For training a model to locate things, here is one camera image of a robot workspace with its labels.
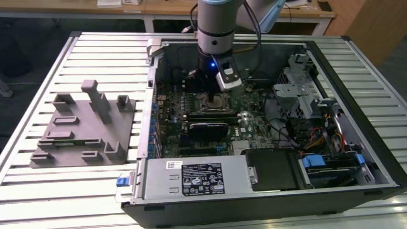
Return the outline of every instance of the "blue latch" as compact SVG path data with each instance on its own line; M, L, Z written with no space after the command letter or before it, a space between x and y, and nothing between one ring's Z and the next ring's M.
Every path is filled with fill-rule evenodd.
M365 164L365 158L363 158L362 154L357 154L357 159L358 159L361 165Z
M117 179L117 187L130 186L130 177L118 177Z
M321 155L306 156L302 159L302 161L303 161L303 164L305 164L306 168L309 168L311 166L325 166L326 165L325 158Z

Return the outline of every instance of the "metal bracket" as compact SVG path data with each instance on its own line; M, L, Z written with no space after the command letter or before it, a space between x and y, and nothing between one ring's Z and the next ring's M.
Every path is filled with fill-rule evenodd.
M143 186L145 186L145 179L146 179L146 173L147 173L147 159L143 158L138 160L138 168L135 170L135 176L133 179L134 184L134 198L131 199L131 204L137 204L137 199L143 198Z
M309 91L305 85L295 84L277 84L274 87L275 96L281 98L293 98L299 95L307 95Z
M249 178L251 184L257 184L259 182L257 168L253 166L249 167Z
M337 103L335 98L314 99L311 102L313 115L321 115L322 110L330 108Z
M147 61L147 63L151 63L151 59L158 56L159 54L163 53L163 47L165 45L162 45L162 39L159 38L153 38L149 39L147 41L147 60L150 59L150 62Z
M289 64L291 67L297 66L303 71L313 65L313 61L307 54L297 54L290 57Z

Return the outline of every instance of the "wooden desk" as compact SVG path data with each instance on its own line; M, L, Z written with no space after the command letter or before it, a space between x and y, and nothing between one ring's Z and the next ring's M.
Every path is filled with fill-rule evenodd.
M149 20L190 20L190 10L195 4L197 0L147 0L145 14ZM337 13L322 11L317 0L311 4L318 10L303 7L283 9L278 22L317 23L313 35L322 36Z
M197 0L143 0L141 5L98 9L98 0L0 0L0 17L142 19L146 32L154 32L154 20L190 20ZM313 35L323 35L335 12L321 9L283 9L278 22L317 23Z

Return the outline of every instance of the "white label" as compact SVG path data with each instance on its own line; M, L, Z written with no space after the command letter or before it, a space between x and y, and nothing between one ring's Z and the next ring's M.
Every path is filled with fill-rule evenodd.
M226 69L226 70L225 70L225 74L226 74L226 75L234 74L234 69L233 69L233 68Z
M123 0L125 4L139 5L143 0Z
M125 13L142 13L139 10L123 10Z
M213 189L223 189L223 185L214 185L211 187L214 187Z
M182 161L167 161L167 169L177 169L177 168L182 168L183 166L183 162Z

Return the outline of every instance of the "red wire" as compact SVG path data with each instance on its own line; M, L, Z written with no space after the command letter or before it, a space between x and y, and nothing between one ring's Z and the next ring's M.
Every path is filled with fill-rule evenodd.
M319 129L322 129L323 127L318 127L318 128L314 128L313 131L311 131L311 141L313 141L313 138L314 138L314 132Z

